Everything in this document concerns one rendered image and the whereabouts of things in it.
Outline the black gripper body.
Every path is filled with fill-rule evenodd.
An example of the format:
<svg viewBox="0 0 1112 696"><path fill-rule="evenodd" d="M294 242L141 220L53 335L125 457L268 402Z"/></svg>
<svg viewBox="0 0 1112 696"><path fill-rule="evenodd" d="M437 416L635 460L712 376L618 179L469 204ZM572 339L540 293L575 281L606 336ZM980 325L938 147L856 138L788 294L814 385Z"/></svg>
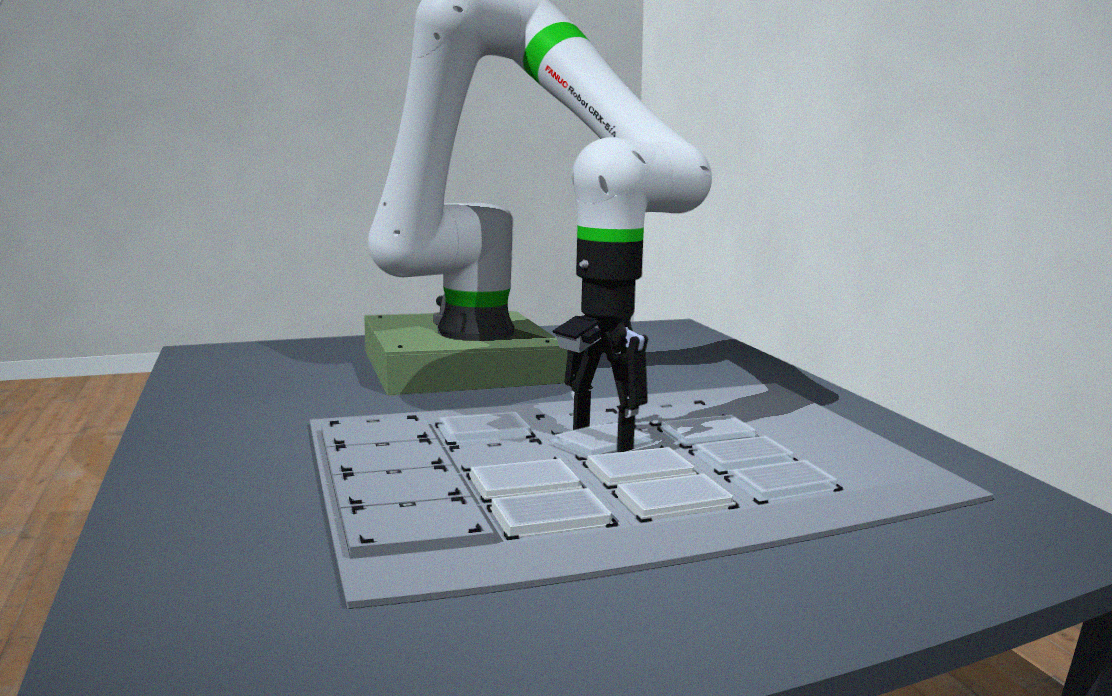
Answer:
<svg viewBox="0 0 1112 696"><path fill-rule="evenodd" d="M620 284L596 282L582 278L580 311L603 319L603 330L610 332L614 352L627 344L626 328L632 331L631 317L635 310L636 280Z"/></svg>

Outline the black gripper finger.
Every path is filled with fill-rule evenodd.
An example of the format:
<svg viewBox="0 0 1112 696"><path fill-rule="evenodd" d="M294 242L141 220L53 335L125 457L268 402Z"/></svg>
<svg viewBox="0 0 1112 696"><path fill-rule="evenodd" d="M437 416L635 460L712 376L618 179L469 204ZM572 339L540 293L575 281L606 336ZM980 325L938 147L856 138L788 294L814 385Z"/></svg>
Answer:
<svg viewBox="0 0 1112 696"><path fill-rule="evenodd" d="M590 426L589 389L602 354L595 351L593 345L582 352L568 350L567 355L564 382L572 387L574 398L573 430Z"/></svg>
<svg viewBox="0 0 1112 696"><path fill-rule="evenodd" d="M648 337L645 334L634 334L628 329L628 327L625 328L627 332L625 338L628 340L628 344L625 344L620 354L614 352L610 332L608 330L602 331L603 336L600 337L602 344L604 344L605 347L607 359L610 361L620 402L620 405L617 406L617 453L626 453L634 449L634 415L639 412L641 405L648 402L645 352L648 344ZM627 399L628 396L629 399Z"/></svg>

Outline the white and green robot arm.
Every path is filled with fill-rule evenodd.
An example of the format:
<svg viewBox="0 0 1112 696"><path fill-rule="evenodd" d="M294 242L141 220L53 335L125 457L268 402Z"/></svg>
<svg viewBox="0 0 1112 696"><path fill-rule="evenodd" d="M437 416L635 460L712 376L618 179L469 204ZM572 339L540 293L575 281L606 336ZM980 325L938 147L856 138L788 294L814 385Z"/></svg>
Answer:
<svg viewBox="0 0 1112 696"><path fill-rule="evenodd" d="M441 336L476 341L514 335L512 213L493 203L444 203L463 105L486 54L513 59L600 138L572 171L578 277L641 279L645 211L688 212L712 183L706 157L631 91L550 0L421 0L401 125L368 247L395 277L443 274L433 324Z"/></svg>

